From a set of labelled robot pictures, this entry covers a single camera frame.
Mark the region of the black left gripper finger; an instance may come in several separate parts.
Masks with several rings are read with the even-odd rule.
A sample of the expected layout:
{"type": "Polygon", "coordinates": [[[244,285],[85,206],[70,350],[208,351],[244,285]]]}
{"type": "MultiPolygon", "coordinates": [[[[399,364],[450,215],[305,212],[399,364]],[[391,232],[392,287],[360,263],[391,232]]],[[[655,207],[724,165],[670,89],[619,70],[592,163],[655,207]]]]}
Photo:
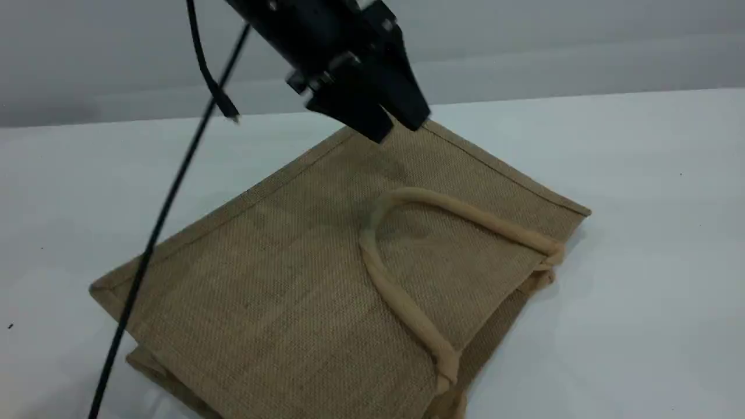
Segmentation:
{"type": "Polygon", "coordinates": [[[309,82],[312,94],[306,101],[306,108],[335,119],[380,144],[393,129],[393,122],[375,99],[362,69],[357,56],[337,56],[323,74],[309,82]]]}
{"type": "Polygon", "coordinates": [[[411,131],[429,119],[431,111],[407,56],[383,52],[372,65],[372,82],[378,101],[398,122],[411,131]]]}

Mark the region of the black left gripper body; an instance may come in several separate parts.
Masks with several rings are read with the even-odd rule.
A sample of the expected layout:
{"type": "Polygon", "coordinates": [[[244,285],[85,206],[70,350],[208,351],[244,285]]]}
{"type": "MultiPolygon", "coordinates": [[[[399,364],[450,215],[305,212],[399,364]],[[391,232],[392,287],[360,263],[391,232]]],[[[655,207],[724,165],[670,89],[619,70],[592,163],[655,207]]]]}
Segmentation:
{"type": "Polygon", "coordinates": [[[291,66],[296,93],[332,79],[347,56],[403,59],[397,18],[383,1],[229,1],[291,66]]]}

